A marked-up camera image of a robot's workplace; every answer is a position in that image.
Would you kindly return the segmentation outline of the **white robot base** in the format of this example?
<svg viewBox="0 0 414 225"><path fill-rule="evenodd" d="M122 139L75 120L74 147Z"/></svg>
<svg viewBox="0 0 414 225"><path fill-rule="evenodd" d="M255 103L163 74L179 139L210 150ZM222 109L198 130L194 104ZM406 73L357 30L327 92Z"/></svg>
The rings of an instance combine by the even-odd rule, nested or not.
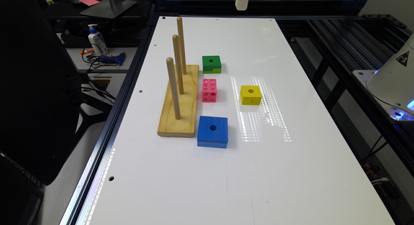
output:
<svg viewBox="0 0 414 225"><path fill-rule="evenodd" d="M392 119L413 121L413 36L378 70L353 75Z"/></svg>

